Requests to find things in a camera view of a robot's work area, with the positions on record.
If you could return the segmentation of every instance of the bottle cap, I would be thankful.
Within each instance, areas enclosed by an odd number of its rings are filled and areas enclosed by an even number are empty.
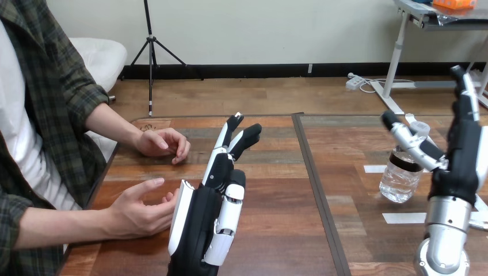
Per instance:
[[[419,137],[429,136],[430,126],[424,122],[415,121],[410,124],[410,128],[417,132]]]

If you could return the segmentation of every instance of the camera stand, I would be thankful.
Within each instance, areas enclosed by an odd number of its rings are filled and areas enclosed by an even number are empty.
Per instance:
[[[153,36],[153,31],[151,29],[151,20],[149,18],[149,8],[147,4],[147,0],[144,0],[144,8],[146,10],[146,21],[147,21],[147,31],[149,33],[149,36],[146,38],[146,42],[144,43],[144,46],[140,49],[139,53],[137,54],[136,58],[134,61],[131,63],[131,67],[136,63],[137,59],[140,57],[140,54],[144,49],[146,49],[146,46],[149,45],[149,116],[153,115],[153,67],[156,69],[159,68],[158,63],[156,62],[156,54],[154,53],[154,43],[158,44],[163,48],[166,52],[168,52],[172,57],[174,57],[176,60],[178,60],[181,65],[183,65],[185,68],[190,69],[190,71],[194,72],[200,80],[203,81],[203,78],[201,77],[200,73],[196,70],[193,70],[190,66],[188,66],[186,63],[184,63],[180,58],[178,58],[175,54],[173,54],[168,48],[166,48],[163,44],[161,44],[158,39],[156,39],[155,36]]]

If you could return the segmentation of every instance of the wooden table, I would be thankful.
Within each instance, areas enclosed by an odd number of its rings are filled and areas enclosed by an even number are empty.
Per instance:
[[[301,116],[304,133],[323,187],[325,205],[344,249],[352,275],[415,275],[412,260],[424,236],[424,225],[386,222],[383,214],[426,212],[431,173],[421,177],[416,193],[396,204],[379,192],[382,173],[366,173],[365,165],[385,165],[395,145],[378,116]],[[431,127],[441,149],[452,117],[416,117]],[[482,125],[488,124],[482,118]],[[488,202],[485,183],[479,193]],[[488,271],[487,233],[470,230],[466,251],[470,275]]]
[[[226,119],[135,121],[141,129],[172,127],[186,135],[192,143],[186,163],[173,166],[171,158],[145,158],[120,147],[91,208],[109,207],[123,190],[146,179],[166,179],[144,199],[147,204],[159,202],[181,179],[197,186]],[[431,137],[445,148],[451,118],[417,119],[433,128]],[[378,116],[246,116],[240,129],[257,122],[263,126],[261,141],[235,166],[246,173],[246,196],[219,275],[414,275],[413,254],[424,226],[387,224],[382,214],[425,212],[430,179],[425,174],[405,204],[379,194],[381,174],[366,174],[364,165],[386,164],[395,143]],[[480,193],[484,200],[487,189]],[[168,238],[164,231],[144,239],[72,247],[60,275],[166,275]],[[485,275],[486,234],[470,231],[466,248],[470,275]]]

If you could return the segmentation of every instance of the person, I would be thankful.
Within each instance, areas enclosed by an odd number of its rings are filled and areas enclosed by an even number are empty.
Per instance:
[[[55,275],[63,245],[149,236],[170,227],[177,192],[146,206],[164,183],[130,187],[86,210],[106,160],[93,132],[157,158],[187,157],[174,129],[141,131],[108,106],[45,0],[0,1],[0,275]]]

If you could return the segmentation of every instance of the white desk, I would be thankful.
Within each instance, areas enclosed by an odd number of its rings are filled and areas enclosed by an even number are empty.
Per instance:
[[[397,105],[391,96],[391,89],[415,89],[415,88],[454,88],[454,81],[445,82],[393,82],[397,72],[398,62],[402,53],[403,42],[405,40],[405,33],[408,23],[411,22],[415,26],[425,31],[441,31],[441,30],[488,30],[488,22],[480,21],[476,23],[461,22],[451,23],[446,25],[439,25],[437,20],[437,13],[435,9],[412,0],[394,0],[398,6],[398,13],[403,17],[402,25],[398,35],[398,40],[395,44],[393,56],[391,58],[390,69],[385,81],[384,87],[379,82],[371,82],[371,86],[375,89],[378,96],[388,106],[388,108],[395,114],[404,114],[403,110]],[[478,99],[481,104],[488,108],[488,98],[485,97],[487,92],[485,87],[488,84],[488,60],[483,70],[481,81],[475,83],[475,87],[479,89]]]

